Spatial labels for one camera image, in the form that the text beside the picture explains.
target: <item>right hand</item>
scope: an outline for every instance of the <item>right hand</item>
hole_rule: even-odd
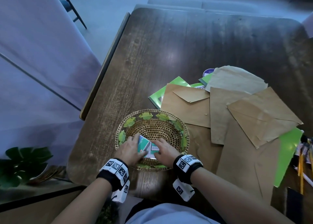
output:
[[[173,168],[174,160],[180,153],[166,142],[163,138],[151,141],[154,143],[160,150],[159,152],[154,153],[154,157],[162,164],[167,167]]]

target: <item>woven basket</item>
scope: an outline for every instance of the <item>woven basket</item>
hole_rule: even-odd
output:
[[[163,138],[181,154],[187,154],[189,148],[188,129],[183,121],[172,113],[157,109],[145,109],[129,114],[117,128],[115,148],[118,149],[127,137],[134,136],[136,133],[149,140]],[[136,168],[144,171],[170,169],[150,158],[143,158]]]

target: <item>dark wooden tabletop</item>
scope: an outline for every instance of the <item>dark wooden tabletop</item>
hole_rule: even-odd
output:
[[[313,135],[312,64],[303,62],[303,26],[290,19],[140,8],[125,27],[79,138],[67,172],[88,185],[115,152],[119,123],[131,112],[151,108],[148,96],[181,76],[197,83],[205,69],[232,65],[264,79]],[[182,202],[173,190],[172,171],[131,171],[130,194]],[[295,171],[274,188],[272,206],[283,210],[284,187],[298,190]],[[189,205],[203,205],[197,193]],[[305,186],[305,220],[313,223],[313,189]]]

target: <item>left hand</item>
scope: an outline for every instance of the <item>left hand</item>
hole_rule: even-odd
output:
[[[134,137],[129,136],[127,141],[119,146],[115,152],[114,158],[119,158],[128,166],[134,166],[141,158],[147,155],[147,151],[138,152],[139,133]]]

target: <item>gray floor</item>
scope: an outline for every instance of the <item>gray floor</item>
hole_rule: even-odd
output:
[[[76,25],[102,63],[126,12],[148,0],[71,0],[87,30]],[[313,0],[218,0],[248,3],[259,9],[261,16],[291,18],[302,22],[313,11]]]

